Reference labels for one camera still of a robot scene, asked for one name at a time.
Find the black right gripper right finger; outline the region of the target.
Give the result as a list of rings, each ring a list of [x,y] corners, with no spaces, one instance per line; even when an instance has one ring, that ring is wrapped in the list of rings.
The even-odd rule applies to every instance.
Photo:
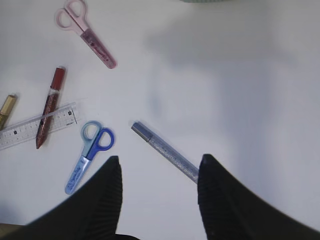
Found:
[[[320,233],[277,210],[211,154],[199,166],[198,205],[209,240],[318,240]]]

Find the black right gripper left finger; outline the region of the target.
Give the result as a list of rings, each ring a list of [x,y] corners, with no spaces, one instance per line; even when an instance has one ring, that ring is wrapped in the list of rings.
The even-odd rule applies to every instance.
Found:
[[[122,169],[111,156],[79,190],[5,240],[121,240],[117,225],[123,201]]]

